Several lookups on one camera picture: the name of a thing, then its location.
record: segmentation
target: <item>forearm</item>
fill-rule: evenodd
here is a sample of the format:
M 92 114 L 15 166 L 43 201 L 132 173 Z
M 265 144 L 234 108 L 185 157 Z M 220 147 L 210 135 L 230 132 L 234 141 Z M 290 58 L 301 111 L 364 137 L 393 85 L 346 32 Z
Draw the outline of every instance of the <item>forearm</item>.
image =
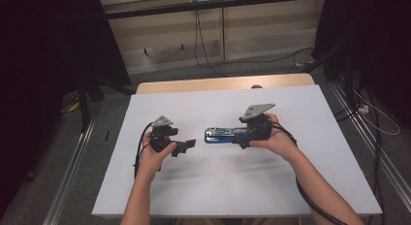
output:
M 363 224 L 350 205 L 327 183 L 308 158 L 294 149 L 288 159 L 294 169 L 302 189 L 319 208 L 347 224 Z M 313 212 L 318 224 L 329 224 L 329 221 Z
M 150 177 L 137 174 L 121 225 L 150 224 Z

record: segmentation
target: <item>white board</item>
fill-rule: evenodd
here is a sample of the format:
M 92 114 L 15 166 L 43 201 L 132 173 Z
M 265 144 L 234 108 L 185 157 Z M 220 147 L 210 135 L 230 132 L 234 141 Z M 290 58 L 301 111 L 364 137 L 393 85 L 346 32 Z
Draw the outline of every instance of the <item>white board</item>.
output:
M 281 124 L 358 214 L 381 210 L 318 85 L 267 89 L 138 94 L 131 98 L 92 214 L 121 216 L 133 184 L 143 128 L 160 115 L 174 122 L 172 140 L 196 146 L 167 157 L 151 186 L 151 215 L 166 217 L 310 214 L 290 165 L 262 148 L 209 145 L 207 127 L 241 127 L 247 107 L 275 103 Z

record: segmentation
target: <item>person's right hand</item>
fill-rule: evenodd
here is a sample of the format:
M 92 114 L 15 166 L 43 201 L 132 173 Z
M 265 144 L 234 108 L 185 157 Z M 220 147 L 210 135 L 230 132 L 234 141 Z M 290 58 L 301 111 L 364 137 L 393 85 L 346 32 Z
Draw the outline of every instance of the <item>person's right hand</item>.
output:
M 265 113 L 265 116 L 267 116 L 270 121 L 279 123 L 276 115 Z M 275 128 L 271 129 L 271 136 L 269 139 L 264 141 L 250 141 L 249 144 L 255 147 L 267 148 L 287 161 L 291 158 L 294 150 L 297 149 L 297 146 L 291 141 L 286 133 Z

